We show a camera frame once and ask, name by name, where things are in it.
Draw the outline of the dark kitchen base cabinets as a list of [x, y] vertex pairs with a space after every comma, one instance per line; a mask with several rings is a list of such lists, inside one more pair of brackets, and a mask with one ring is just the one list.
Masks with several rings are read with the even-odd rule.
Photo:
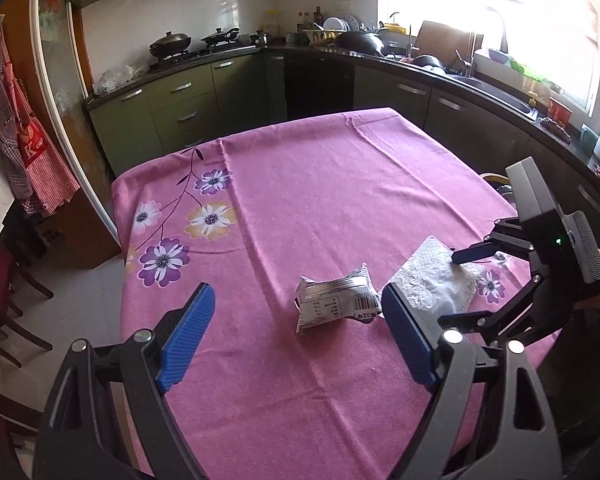
[[309, 48], [268, 48], [274, 117], [291, 120], [390, 107], [477, 174], [504, 174], [532, 157], [559, 205], [583, 211], [600, 246], [600, 174], [577, 141], [458, 77], [438, 76], [369, 56]]

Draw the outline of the black pan on counter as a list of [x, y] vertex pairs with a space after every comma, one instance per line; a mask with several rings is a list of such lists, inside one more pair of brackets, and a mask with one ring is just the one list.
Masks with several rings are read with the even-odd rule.
[[375, 34], [371, 32], [361, 32], [360, 30], [350, 30], [339, 34], [332, 45], [342, 50], [358, 52], [359, 54], [378, 56], [382, 58], [382, 49], [384, 43]]

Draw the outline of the white snack wrapper packet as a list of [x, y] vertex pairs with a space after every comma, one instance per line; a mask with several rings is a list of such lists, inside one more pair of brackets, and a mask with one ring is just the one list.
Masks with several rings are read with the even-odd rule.
[[296, 332], [343, 320], [363, 324], [381, 315], [378, 292], [365, 263], [344, 276], [329, 281], [315, 281], [302, 276], [294, 293], [298, 311]]

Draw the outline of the pink floral tablecloth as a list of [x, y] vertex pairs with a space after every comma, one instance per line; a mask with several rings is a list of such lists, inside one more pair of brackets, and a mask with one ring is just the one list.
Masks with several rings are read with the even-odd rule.
[[300, 278], [366, 266], [385, 285], [428, 237], [464, 247], [513, 208], [388, 108], [284, 122], [176, 152], [114, 182], [121, 333], [200, 283], [216, 307], [166, 397], [213, 479], [383, 479], [429, 393], [387, 324], [298, 330]]

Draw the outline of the stainless steel sink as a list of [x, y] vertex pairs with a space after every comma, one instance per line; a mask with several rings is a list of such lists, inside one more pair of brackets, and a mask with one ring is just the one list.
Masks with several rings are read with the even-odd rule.
[[488, 82], [482, 81], [480, 79], [462, 76], [462, 75], [451, 75], [451, 78], [456, 82], [460, 82], [461, 84], [466, 84], [471, 88], [479, 90], [483, 93], [492, 96], [492, 98], [506, 104], [508, 107], [513, 108], [517, 112], [527, 116], [531, 120], [535, 120], [536, 116], [538, 116], [538, 111], [535, 108], [532, 108], [530, 105], [518, 100], [511, 94], [506, 91], [492, 86]]

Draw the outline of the wooden cutting board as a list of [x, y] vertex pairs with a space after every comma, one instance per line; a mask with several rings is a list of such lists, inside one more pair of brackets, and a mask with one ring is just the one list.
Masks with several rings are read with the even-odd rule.
[[416, 37], [416, 47], [420, 54], [432, 55], [443, 65], [458, 61], [458, 54], [466, 61], [472, 61], [475, 50], [482, 47], [483, 34], [464, 32], [449, 25], [423, 21]]

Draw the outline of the metal kitchen faucet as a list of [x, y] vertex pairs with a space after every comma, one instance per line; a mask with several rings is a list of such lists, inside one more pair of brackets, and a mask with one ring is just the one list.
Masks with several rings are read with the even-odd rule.
[[457, 62], [460, 63], [460, 74], [470, 77], [475, 67], [476, 52], [482, 48], [483, 34], [470, 32], [466, 44], [460, 49], [455, 49], [454, 53]]

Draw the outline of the black wok on stove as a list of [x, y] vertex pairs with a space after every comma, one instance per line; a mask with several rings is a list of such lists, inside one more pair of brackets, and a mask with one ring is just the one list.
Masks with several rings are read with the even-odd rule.
[[184, 32], [166, 32], [163, 37], [149, 46], [149, 53], [154, 58], [164, 60], [165, 58], [185, 53], [191, 42], [192, 38], [184, 34]]

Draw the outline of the red checkered apron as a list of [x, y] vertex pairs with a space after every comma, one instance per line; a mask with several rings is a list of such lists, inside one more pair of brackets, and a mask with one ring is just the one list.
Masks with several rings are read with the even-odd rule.
[[2, 25], [0, 155], [12, 194], [28, 216], [51, 216], [80, 189], [14, 73]]

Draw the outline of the green side cabinets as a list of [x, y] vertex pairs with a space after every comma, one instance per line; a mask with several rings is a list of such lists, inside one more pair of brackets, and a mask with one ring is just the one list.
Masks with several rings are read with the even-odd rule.
[[159, 156], [270, 122], [264, 53], [214, 54], [91, 98], [88, 116], [115, 176]]

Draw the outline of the yellow rimmed trash bin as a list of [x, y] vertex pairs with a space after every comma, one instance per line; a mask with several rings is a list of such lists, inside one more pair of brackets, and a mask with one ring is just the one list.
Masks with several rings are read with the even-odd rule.
[[486, 181], [491, 188], [494, 188], [498, 194], [500, 194], [510, 206], [516, 209], [515, 197], [513, 188], [509, 183], [509, 178], [502, 176], [501, 174], [494, 174], [493, 172], [485, 172], [480, 174], [480, 178]]

